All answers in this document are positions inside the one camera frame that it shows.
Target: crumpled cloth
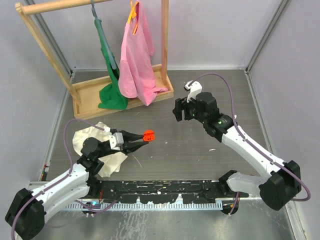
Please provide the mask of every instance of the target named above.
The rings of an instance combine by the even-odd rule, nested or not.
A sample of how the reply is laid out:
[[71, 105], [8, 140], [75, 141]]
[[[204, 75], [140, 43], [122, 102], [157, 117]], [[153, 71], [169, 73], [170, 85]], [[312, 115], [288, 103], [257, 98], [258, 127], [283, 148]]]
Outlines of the crumpled cloth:
[[[107, 125], [101, 121], [98, 122], [96, 126], [101, 128], [107, 127]], [[104, 142], [109, 140], [109, 136], [111, 136], [110, 132], [99, 130], [93, 126], [76, 131], [72, 139], [73, 149], [79, 156], [82, 156], [81, 149], [83, 147], [84, 141], [87, 138], [93, 137], [98, 139], [101, 142]], [[109, 178], [112, 173], [114, 172], [118, 173], [120, 171], [121, 164], [127, 157], [128, 156], [126, 156], [122, 152], [117, 152], [108, 156], [100, 157], [99, 160], [103, 162], [104, 165], [98, 174], [102, 178], [104, 177]]]

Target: wooden rod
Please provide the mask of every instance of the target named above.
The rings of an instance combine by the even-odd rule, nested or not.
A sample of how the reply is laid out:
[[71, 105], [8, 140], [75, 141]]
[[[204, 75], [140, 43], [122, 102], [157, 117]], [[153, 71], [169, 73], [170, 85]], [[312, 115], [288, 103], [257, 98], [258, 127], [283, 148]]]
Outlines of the wooden rod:
[[168, 23], [169, 23], [169, 0], [161, 2], [161, 75], [163, 84], [167, 83], [168, 65]]
[[[111, 0], [94, 0], [95, 3], [102, 3], [107, 1]], [[23, 6], [22, 11], [25, 15], [32, 15], [89, 4], [91, 4], [91, 0], [57, 0]]]
[[55, 54], [51, 50], [50, 46], [48, 45], [45, 37], [35, 24], [34, 20], [31, 18], [31, 16], [27, 16], [23, 13], [23, 4], [21, 2], [18, 2], [15, 4], [15, 9], [19, 13], [21, 19], [23, 20], [26, 27], [29, 29], [30, 33], [36, 40], [36, 42], [39, 44], [40, 48], [44, 52], [45, 56], [48, 58], [49, 62], [55, 69], [56, 73], [61, 78], [63, 84], [70, 92], [73, 99], [75, 99], [79, 105], [81, 105], [81, 99], [79, 94], [77, 93], [77, 90], [72, 86], [69, 77], [67, 76], [66, 72], [64, 71], [63, 67], [61, 66], [60, 62], [57, 60]]

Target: clothes hanger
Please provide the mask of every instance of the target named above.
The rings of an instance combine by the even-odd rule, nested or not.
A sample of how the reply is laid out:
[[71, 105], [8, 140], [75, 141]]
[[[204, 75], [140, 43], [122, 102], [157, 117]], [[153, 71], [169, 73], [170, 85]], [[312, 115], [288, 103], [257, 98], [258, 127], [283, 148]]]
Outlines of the clothes hanger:
[[[129, 14], [129, 17], [128, 17], [128, 21], [127, 23], [130, 24], [131, 20], [134, 19], [135, 17], [137, 17], [137, 12], [136, 12], [136, 6], [139, 4], [138, 1], [136, 1], [133, 5], [133, 0], [130, 1], [130, 5], [131, 5], [131, 12]], [[133, 34], [136, 34], [137, 32], [137, 29], [138, 29], [138, 21], [136, 22], [135, 24], [135, 27], [134, 27], [134, 30], [133, 30]]]
[[92, 5], [91, 10], [92, 10], [92, 14], [94, 16], [94, 22], [95, 22], [95, 25], [96, 25], [96, 29], [97, 29], [98, 34], [101, 37], [101, 40], [102, 40], [102, 42], [103, 42], [103, 44], [104, 44], [104, 46], [106, 48], [106, 52], [108, 54], [110, 65], [111, 65], [113, 70], [116, 70], [117, 69], [117, 64], [116, 64], [116, 61], [114, 59], [114, 56], [112, 55], [112, 53], [110, 51], [110, 47], [108, 45], [105, 32], [104, 32], [104, 30], [102, 28], [101, 20], [97, 16], [94, 0], [91, 0], [91, 5]]

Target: wooden base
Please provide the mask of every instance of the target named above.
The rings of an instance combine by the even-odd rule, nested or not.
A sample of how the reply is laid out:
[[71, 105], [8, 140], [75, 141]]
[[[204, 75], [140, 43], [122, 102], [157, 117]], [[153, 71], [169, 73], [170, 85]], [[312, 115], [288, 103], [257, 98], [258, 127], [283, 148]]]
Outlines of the wooden base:
[[[152, 68], [156, 78], [156, 86], [168, 88], [168, 91], [158, 93], [153, 102], [173, 98], [174, 88], [171, 85], [168, 75], [166, 76], [166, 82], [164, 83], [162, 81], [162, 65], [154, 65]], [[98, 104], [101, 102], [99, 92], [110, 83], [111, 79], [109, 76], [74, 83], [73, 86], [79, 94], [82, 103], [81, 106], [79, 106], [75, 99], [73, 99], [74, 117], [80, 119], [92, 119], [121, 111], [117, 109], [98, 108]], [[130, 98], [126, 109], [132, 109], [143, 105], [144, 104], [138, 98]]]

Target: orange clip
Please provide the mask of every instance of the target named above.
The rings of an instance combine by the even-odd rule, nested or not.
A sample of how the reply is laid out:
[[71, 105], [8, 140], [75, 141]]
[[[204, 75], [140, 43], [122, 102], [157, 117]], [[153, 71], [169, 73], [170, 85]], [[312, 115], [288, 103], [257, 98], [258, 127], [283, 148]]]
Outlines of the orange clip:
[[155, 140], [156, 137], [155, 137], [155, 132], [152, 131], [152, 130], [147, 130], [144, 132], [143, 134], [143, 141], [145, 142], [151, 142], [153, 140]]

